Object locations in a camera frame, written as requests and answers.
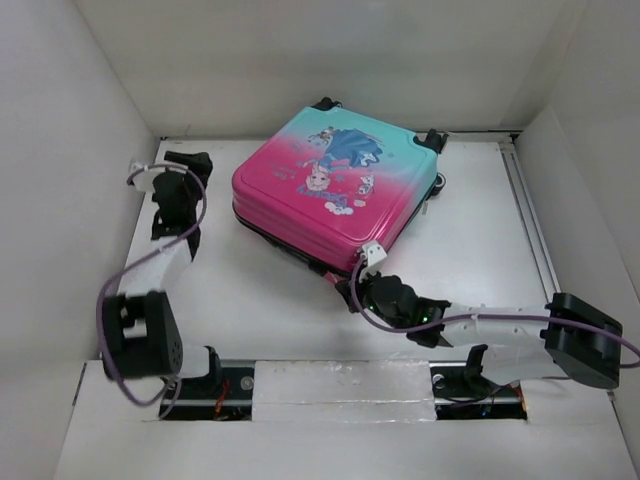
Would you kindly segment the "pink teal kids suitcase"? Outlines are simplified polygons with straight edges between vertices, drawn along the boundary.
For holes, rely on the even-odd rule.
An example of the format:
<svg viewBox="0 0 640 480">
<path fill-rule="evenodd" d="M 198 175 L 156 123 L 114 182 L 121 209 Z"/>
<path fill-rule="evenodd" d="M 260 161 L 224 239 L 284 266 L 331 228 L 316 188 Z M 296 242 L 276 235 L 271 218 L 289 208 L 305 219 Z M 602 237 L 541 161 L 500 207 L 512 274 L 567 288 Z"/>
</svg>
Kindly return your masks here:
<svg viewBox="0 0 640 480">
<path fill-rule="evenodd" d="M 303 108 L 232 176 L 236 218 L 321 275 L 348 276 L 369 242 L 389 250 L 443 189 L 448 136 L 425 137 L 324 97 Z"/>
</svg>

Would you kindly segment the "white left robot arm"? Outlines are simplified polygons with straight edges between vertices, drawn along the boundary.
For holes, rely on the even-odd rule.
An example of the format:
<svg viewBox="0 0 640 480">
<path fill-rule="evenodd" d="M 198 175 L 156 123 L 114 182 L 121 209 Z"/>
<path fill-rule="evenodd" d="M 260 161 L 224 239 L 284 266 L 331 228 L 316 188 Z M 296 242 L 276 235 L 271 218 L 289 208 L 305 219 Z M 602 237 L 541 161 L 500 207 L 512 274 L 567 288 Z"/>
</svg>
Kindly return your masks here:
<svg viewBox="0 0 640 480">
<path fill-rule="evenodd" d="M 181 379 L 201 396 L 222 387 L 220 359 L 211 346 L 184 345 L 168 289 L 195 260 L 213 163 L 205 152 L 168 151 L 160 164 L 131 172 L 127 182 L 156 206 L 149 253 L 110 284 L 99 302 L 102 342 L 112 379 Z"/>
</svg>

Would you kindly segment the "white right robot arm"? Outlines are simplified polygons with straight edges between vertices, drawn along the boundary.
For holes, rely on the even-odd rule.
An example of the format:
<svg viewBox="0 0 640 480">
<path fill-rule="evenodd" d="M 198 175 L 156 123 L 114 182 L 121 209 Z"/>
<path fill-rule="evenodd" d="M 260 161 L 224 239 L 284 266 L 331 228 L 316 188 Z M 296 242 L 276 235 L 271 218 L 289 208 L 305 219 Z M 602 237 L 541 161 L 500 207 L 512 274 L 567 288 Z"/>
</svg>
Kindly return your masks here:
<svg viewBox="0 0 640 480">
<path fill-rule="evenodd" d="M 351 312 L 381 330 L 424 348 L 469 347 L 462 381 L 473 393 L 547 377 L 603 390 L 619 385 L 623 327 L 574 295 L 509 309 L 421 297 L 396 275 L 343 279 L 335 288 Z"/>
</svg>

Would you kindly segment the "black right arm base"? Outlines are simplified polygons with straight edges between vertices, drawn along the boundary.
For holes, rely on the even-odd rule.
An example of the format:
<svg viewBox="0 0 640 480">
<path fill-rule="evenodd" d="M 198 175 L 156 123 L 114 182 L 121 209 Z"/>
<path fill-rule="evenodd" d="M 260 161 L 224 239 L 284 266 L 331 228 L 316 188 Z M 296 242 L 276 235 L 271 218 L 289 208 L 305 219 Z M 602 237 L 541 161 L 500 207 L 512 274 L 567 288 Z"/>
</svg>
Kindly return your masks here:
<svg viewBox="0 0 640 480">
<path fill-rule="evenodd" d="M 467 360 L 436 362 L 431 367 L 436 419 L 526 420 L 519 383 L 495 384 L 481 376 L 487 345 L 472 347 Z"/>
</svg>

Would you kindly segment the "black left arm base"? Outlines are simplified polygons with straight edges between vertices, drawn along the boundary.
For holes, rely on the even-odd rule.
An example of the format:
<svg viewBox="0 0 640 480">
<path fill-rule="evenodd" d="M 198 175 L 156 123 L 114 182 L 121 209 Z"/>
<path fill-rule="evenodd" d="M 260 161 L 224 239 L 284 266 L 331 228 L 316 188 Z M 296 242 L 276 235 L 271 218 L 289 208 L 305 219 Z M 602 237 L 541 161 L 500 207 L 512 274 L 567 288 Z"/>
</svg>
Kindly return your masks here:
<svg viewBox="0 0 640 480">
<path fill-rule="evenodd" d="M 213 347 L 209 350 L 209 373 L 186 378 L 172 403 L 175 389 L 162 399 L 158 415 L 165 421 L 234 422 L 252 419 L 256 362 L 221 360 Z"/>
</svg>

